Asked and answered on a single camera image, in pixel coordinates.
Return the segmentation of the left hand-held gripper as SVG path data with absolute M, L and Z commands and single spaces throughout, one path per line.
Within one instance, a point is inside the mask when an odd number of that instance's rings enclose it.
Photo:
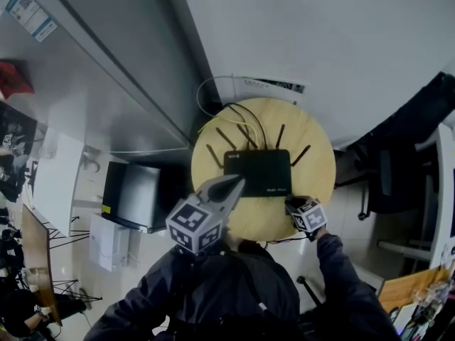
M 241 175 L 205 181 L 196 193 L 180 200 L 166 218 L 171 239 L 192 254 L 213 246 L 227 232 L 228 216 L 242 197 L 244 186 Z

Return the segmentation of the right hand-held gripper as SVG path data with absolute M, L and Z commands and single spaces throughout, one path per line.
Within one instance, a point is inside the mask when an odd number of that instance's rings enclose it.
M 306 233 L 316 232 L 327 224 L 327 216 L 318 199 L 294 197 L 291 199 L 291 217 L 296 228 Z

